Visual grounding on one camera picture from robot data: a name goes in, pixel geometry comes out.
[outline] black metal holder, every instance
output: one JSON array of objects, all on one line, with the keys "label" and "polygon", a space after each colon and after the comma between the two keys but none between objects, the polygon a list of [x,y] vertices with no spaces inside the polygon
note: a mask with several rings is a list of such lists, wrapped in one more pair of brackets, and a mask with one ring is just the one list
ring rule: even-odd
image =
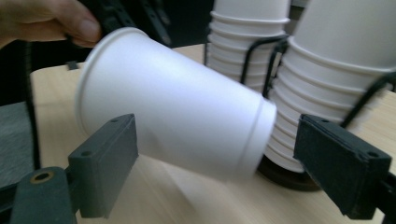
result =
[{"label": "black metal holder", "polygon": [[136,27],[144,31],[150,38],[169,46],[171,38],[162,21],[166,14],[158,16],[149,0],[119,1],[119,0],[79,0],[95,16],[102,26],[103,35],[107,35],[122,27]]},{"label": "black metal holder", "polygon": [[114,118],[69,157],[69,167],[48,167],[0,189],[0,223],[64,223],[108,217],[138,157],[134,115]]},{"label": "black metal holder", "polygon": [[[246,80],[251,51],[259,45],[259,42],[254,43],[247,53],[241,83]],[[285,36],[278,40],[273,50],[262,90],[264,98],[269,98],[272,81],[276,78],[277,54],[284,54],[288,46]],[[385,74],[376,80],[341,124],[310,115],[301,116],[294,157],[301,161],[304,173],[285,170],[265,156],[258,171],[289,189],[323,189],[351,219],[372,219],[378,207],[385,214],[383,224],[396,223],[396,176],[389,172],[391,157],[346,130],[362,108],[387,84],[395,90],[396,73]]]}]

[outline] finger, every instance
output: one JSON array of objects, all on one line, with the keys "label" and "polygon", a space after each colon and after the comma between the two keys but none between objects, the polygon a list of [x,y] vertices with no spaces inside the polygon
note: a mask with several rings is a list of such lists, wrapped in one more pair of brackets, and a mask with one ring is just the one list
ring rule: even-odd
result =
[{"label": "finger", "polygon": [[18,24],[14,36],[26,41],[65,40],[64,28],[55,21],[41,21],[30,24]]},{"label": "finger", "polygon": [[98,21],[79,1],[51,1],[54,17],[70,31],[70,35],[87,42],[97,42],[100,39],[101,30]]},{"label": "finger", "polygon": [[95,45],[96,45],[96,43],[94,43],[94,42],[87,42],[85,40],[81,40],[81,39],[78,39],[78,38],[73,38],[73,43],[75,45],[80,46],[80,47],[90,48],[90,49],[95,47]]}]

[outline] white paper cup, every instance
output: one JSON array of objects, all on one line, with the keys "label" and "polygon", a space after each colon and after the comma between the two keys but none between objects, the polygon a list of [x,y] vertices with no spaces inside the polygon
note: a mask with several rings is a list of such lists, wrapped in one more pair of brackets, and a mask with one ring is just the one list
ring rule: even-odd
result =
[{"label": "white paper cup", "polygon": [[219,180],[251,176],[276,107],[255,91],[149,39],[135,28],[91,52],[76,96],[80,128],[92,134],[134,113],[141,154]]},{"label": "white paper cup", "polygon": [[282,132],[281,129],[279,129],[277,126],[274,127],[273,133],[271,135],[271,139],[274,139],[277,141],[280,145],[283,146],[284,153],[286,155],[289,155],[291,158],[293,158],[293,151],[294,151],[294,143],[295,143],[295,137],[290,137],[284,132]]},{"label": "white paper cup", "polygon": [[218,29],[211,25],[211,38],[219,43],[222,43],[227,46],[235,46],[239,49],[248,49],[250,46],[257,40],[265,37],[278,36],[285,34],[284,31],[279,32],[276,35],[242,35],[242,34],[232,34],[230,32],[226,32]]},{"label": "white paper cup", "polygon": [[277,35],[285,28],[285,24],[290,21],[285,18],[281,21],[245,21],[233,18],[222,17],[216,12],[211,12],[212,24],[220,30],[234,34],[245,35]]},{"label": "white paper cup", "polygon": [[290,47],[283,55],[282,62],[286,63],[294,72],[304,74],[316,82],[328,83],[340,88],[366,90],[378,78],[385,75],[384,70],[365,70],[364,68],[348,70],[311,57],[294,45],[289,38]]},{"label": "white paper cup", "polygon": [[340,105],[336,102],[321,101],[312,95],[295,90],[292,85],[282,79],[278,80],[274,89],[278,94],[284,95],[289,101],[301,105],[307,110],[315,111],[320,115],[343,118],[353,108],[353,105]]},{"label": "white paper cup", "polygon": [[[227,59],[220,58],[219,56],[209,54],[207,55],[207,63],[213,65],[214,68],[219,68],[227,74],[242,74],[243,63],[227,61]],[[266,74],[268,63],[249,63],[247,73],[250,76],[261,76]]]},{"label": "white paper cup", "polygon": [[273,163],[295,173],[303,173],[304,168],[297,160],[291,160],[286,155],[275,151],[269,144],[264,155]]},{"label": "white paper cup", "polygon": [[216,0],[221,16],[252,21],[278,21],[289,16],[290,0]]},{"label": "white paper cup", "polygon": [[276,106],[279,107],[278,114],[282,114],[283,118],[288,118],[288,121],[294,120],[294,122],[291,122],[290,124],[295,128],[297,128],[298,120],[301,114],[320,116],[335,123],[340,123],[343,120],[343,118],[330,116],[328,114],[321,114],[312,110],[311,108],[299,105],[297,102],[293,101],[293,98],[289,98],[288,95],[284,94],[282,90],[273,90],[271,99],[274,101]]},{"label": "white paper cup", "polygon": [[340,66],[396,70],[396,1],[310,0],[295,42]]},{"label": "white paper cup", "polygon": [[[208,51],[211,53],[217,54],[221,57],[229,58],[233,61],[244,62],[248,49],[245,48],[235,48],[233,46],[227,46],[223,43],[217,42],[213,40],[211,35],[208,36],[209,48]],[[249,61],[252,63],[265,63],[269,62],[269,58],[271,56],[272,51],[274,50],[274,44],[271,45],[263,45],[262,47],[258,47],[254,49],[250,55]]]},{"label": "white paper cup", "polygon": [[[226,76],[226,77],[228,77],[228,78],[230,78],[230,79],[232,79],[234,81],[237,81],[237,82],[240,82],[240,80],[241,80],[241,76],[240,75],[236,76],[235,74],[227,74],[227,73],[221,73],[221,74],[223,74],[224,76]],[[251,85],[263,86],[262,83],[264,83],[264,79],[265,79],[265,75],[262,75],[262,76],[247,76],[247,78],[245,79],[245,83],[244,84],[246,86],[248,86],[248,87],[251,86]]]},{"label": "white paper cup", "polygon": [[262,83],[246,84],[246,86],[257,92],[262,92],[262,89],[264,88],[264,85]]},{"label": "white paper cup", "polygon": [[295,138],[299,120],[290,118],[286,112],[287,110],[277,110],[275,126],[288,137]]},{"label": "white paper cup", "polygon": [[339,88],[338,86],[329,85],[323,82],[304,77],[298,72],[294,73],[286,63],[282,63],[277,70],[277,78],[284,83],[289,83],[295,90],[304,95],[310,95],[321,102],[337,103],[343,106],[356,104],[366,91]]}]

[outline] table surface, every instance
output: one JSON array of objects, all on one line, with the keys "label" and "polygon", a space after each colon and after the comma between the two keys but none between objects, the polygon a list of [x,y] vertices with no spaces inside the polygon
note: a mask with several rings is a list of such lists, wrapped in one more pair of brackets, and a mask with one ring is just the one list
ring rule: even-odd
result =
[{"label": "table surface", "polygon": [[[176,51],[197,62],[202,46]],[[67,167],[67,156],[85,139],[74,115],[80,70],[67,66],[33,72],[35,112],[43,167]],[[396,158],[396,94],[386,93],[358,136]],[[391,167],[396,173],[396,165]],[[323,191],[300,192],[282,188],[255,174],[243,186],[220,183],[161,161],[140,156],[128,176],[109,219],[80,218],[78,223],[227,223],[309,224],[381,223],[343,217]]]}]

